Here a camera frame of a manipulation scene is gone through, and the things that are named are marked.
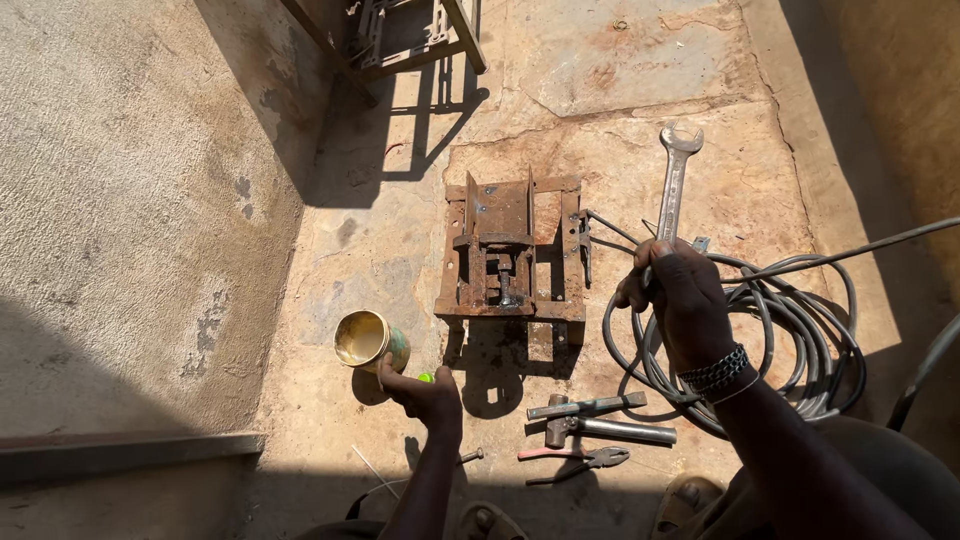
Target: bracelet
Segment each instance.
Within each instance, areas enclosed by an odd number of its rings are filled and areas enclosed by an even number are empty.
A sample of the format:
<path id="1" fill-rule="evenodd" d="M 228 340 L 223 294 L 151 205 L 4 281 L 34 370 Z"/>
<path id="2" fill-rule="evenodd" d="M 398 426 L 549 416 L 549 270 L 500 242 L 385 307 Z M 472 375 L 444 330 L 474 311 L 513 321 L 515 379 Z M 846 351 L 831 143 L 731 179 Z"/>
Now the bracelet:
<path id="1" fill-rule="evenodd" d="M 708 398 L 729 386 L 736 376 L 750 364 L 743 344 L 737 343 L 732 353 L 721 358 L 720 361 L 705 368 L 691 369 L 678 373 L 681 380 L 693 387 L 701 396 Z"/>
<path id="2" fill-rule="evenodd" d="M 747 384 L 747 385 L 744 386 L 743 388 L 740 388 L 740 389 L 737 390 L 736 392 L 733 392 L 731 395 L 727 396 L 726 398 L 721 398 L 721 399 L 719 399 L 719 400 L 717 400 L 717 401 L 715 401 L 715 402 L 710 402 L 710 404 L 711 404 L 711 405 L 719 405 L 719 404 L 722 404 L 722 403 L 724 403 L 726 400 L 732 398 L 733 396 L 739 394 L 740 392 L 746 390 L 747 388 L 750 388 L 751 386 L 754 385 L 754 382 L 757 382 L 758 380 L 760 380 L 760 373 L 757 373 L 757 374 L 756 374 L 756 377 L 754 377 L 754 379 L 750 381 L 750 384 Z"/>

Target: pliers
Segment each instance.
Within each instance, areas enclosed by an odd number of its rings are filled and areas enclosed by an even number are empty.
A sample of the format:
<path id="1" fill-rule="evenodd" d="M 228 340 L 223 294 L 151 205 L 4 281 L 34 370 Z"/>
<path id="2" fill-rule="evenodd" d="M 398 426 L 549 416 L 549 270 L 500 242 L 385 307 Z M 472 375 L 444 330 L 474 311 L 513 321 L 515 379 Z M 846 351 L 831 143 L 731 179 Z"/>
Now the pliers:
<path id="1" fill-rule="evenodd" d="M 587 452 L 583 454 L 582 449 L 578 450 L 534 450 L 528 452 L 521 452 L 516 456 L 517 459 L 532 459 L 534 457 L 546 457 L 546 456 L 555 456 L 555 457 L 566 457 L 570 459 L 583 459 L 584 462 L 578 467 L 574 467 L 565 473 L 556 475 L 548 479 L 529 479 L 527 480 L 527 485 L 541 485 L 545 483 L 556 483 L 559 481 L 564 481 L 566 479 L 575 477 L 580 473 L 583 473 L 587 469 L 599 469 L 602 467 L 612 467 L 613 465 L 619 465 L 627 459 L 630 458 L 630 451 L 625 448 L 620 448 L 618 446 L 608 446 L 606 448 L 601 448 L 594 450 L 592 452 Z"/>

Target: foot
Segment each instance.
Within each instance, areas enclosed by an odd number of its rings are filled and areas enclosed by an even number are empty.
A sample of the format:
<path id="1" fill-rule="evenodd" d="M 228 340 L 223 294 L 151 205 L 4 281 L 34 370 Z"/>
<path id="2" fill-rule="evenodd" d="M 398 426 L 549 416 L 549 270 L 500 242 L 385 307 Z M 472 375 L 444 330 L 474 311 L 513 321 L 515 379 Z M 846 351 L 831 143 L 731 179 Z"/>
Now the foot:
<path id="1" fill-rule="evenodd" d="M 460 515 L 458 539 L 527 540 L 520 527 L 498 506 L 486 501 L 471 503 Z"/>
<path id="2" fill-rule="evenodd" d="M 693 476 L 676 477 L 666 488 L 652 540 L 665 538 L 671 530 L 688 523 L 699 512 L 723 495 L 723 488 L 716 483 Z"/>

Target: bolt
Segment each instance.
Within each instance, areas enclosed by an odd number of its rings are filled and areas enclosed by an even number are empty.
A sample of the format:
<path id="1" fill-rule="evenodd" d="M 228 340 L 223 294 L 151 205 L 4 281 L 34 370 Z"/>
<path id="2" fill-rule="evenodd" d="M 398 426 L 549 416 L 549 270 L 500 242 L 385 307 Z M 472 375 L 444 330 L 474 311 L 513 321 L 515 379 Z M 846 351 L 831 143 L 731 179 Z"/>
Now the bolt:
<path id="1" fill-rule="evenodd" d="M 461 455 L 460 461 L 457 462 L 457 465 L 463 465 L 468 461 L 473 461 L 474 459 L 483 459 L 483 449 L 478 448 L 476 452 L 467 455 Z"/>
<path id="2" fill-rule="evenodd" d="M 509 306 L 510 302 L 510 274 L 506 270 L 500 270 L 500 305 Z"/>

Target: black chain bracelet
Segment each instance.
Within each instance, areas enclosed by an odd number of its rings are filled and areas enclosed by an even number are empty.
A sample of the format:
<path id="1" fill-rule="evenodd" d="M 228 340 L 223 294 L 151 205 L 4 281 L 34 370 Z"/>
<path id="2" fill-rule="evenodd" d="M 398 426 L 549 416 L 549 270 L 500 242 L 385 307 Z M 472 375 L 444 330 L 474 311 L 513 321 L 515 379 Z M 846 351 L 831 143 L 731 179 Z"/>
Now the black chain bracelet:
<path id="1" fill-rule="evenodd" d="M 710 395 L 729 386 L 749 364 L 750 360 L 747 358 L 746 351 L 743 350 L 743 344 L 737 343 L 736 349 L 720 361 L 705 368 L 678 373 L 677 377 L 693 387 L 698 394 L 709 399 Z"/>

